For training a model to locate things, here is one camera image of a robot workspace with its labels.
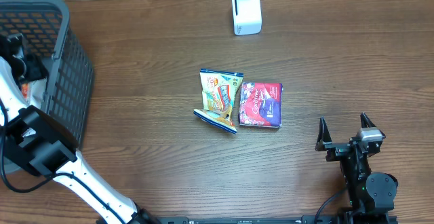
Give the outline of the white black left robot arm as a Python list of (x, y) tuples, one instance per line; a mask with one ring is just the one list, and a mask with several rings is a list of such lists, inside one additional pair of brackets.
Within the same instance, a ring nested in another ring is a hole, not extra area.
[(76, 138), (41, 109), (27, 103), (22, 84), (42, 81), (46, 64), (27, 49), (21, 34), (1, 36), (1, 159), (44, 181), (27, 189), (1, 179), (16, 193), (55, 181), (69, 188), (100, 216), (99, 223), (158, 223), (158, 219), (112, 188), (84, 159)]

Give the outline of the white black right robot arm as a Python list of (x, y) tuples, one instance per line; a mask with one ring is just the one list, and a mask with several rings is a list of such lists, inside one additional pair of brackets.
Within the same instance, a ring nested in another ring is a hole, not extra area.
[[(379, 153), (386, 135), (365, 114), (361, 128), (346, 143), (333, 143), (324, 117), (319, 120), (316, 151), (325, 151), (328, 162), (339, 162), (345, 180), (344, 189), (328, 198), (318, 209), (314, 223), (396, 223), (390, 217), (399, 183), (387, 173), (372, 172), (368, 158)], [(347, 192), (350, 206), (341, 208), (333, 217), (322, 217), (324, 208)]]

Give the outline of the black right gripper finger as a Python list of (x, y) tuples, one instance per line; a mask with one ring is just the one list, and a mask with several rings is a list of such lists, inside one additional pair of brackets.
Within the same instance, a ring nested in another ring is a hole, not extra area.
[(360, 114), (361, 127), (362, 128), (373, 128), (376, 125), (370, 120), (370, 118), (366, 115), (365, 112)]
[(318, 145), (326, 145), (326, 144), (331, 144), (331, 143), (332, 143), (332, 138), (330, 136), (330, 132), (328, 130), (325, 118), (320, 117), (319, 134), (317, 137), (317, 144)]

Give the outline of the red Carefree liner pack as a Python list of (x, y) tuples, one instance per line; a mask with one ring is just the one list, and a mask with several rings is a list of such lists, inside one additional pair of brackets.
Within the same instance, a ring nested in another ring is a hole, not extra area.
[(240, 93), (241, 126), (279, 128), (283, 85), (281, 83), (243, 82)]

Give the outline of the yellow wet wipes packet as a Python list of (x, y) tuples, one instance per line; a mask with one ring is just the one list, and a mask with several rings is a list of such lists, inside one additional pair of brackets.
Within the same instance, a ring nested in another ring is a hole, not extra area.
[(237, 129), (231, 119), (235, 97), (243, 81), (243, 73), (200, 69), (203, 108), (193, 114), (203, 121), (232, 134)]

